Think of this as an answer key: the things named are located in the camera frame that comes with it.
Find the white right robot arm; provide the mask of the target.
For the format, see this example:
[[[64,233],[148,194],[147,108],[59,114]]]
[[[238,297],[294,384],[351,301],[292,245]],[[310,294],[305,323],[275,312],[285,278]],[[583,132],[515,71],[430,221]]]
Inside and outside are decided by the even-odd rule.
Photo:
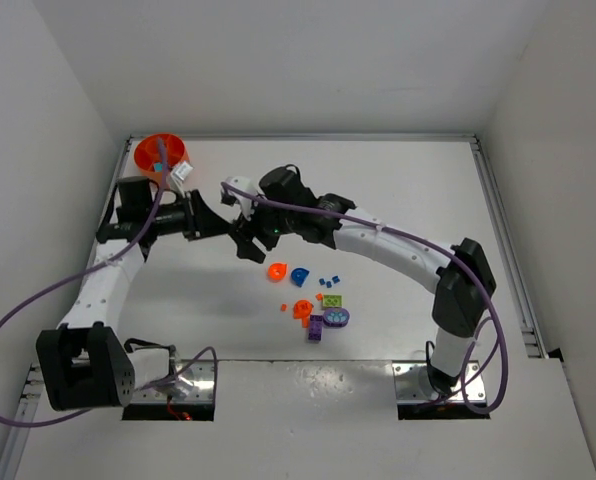
[[[257,184],[230,177],[222,201],[238,205],[230,236],[240,259],[261,263],[283,235],[357,254],[414,280],[433,294],[432,318],[438,330],[426,363],[430,387],[447,395],[457,384],[469,341],[496,289],[482,246],[469,238],[434,246],[396,231],[342,196],[315,196],[298,168],[282,166]]]

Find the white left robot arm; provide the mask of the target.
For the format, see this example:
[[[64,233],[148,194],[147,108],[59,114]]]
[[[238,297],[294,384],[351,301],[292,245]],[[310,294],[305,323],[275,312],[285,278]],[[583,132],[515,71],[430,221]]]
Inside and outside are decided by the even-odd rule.
[[[72,411],[127,406],[135,391],[169,382],[171,345],[124,345],[117,336],[131,284],[162,236],[189,241],[222,236],[229,224],[196,190],[163,204],[155,181],[127,177],[113,187],[96,233],[93,272],[53,330],[42,331],[36,351],[52,408]]]

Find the lime green lego brick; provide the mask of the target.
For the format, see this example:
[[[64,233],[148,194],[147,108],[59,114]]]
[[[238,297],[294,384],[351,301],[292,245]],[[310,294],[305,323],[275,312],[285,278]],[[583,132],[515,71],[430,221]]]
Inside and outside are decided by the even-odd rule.
[[[341,308],[343,306],[343,297],[341,295],[326,294],[321,300],[322,307],[328,308]]]

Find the purple rounded flower lego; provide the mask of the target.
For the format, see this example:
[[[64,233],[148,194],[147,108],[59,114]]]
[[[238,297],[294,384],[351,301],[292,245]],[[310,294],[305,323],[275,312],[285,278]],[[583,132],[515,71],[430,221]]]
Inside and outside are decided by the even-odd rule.
[[[323,313],[323,323],[328,328],[343,328],[350,320],[350,313],[343,307],[328,308]]]

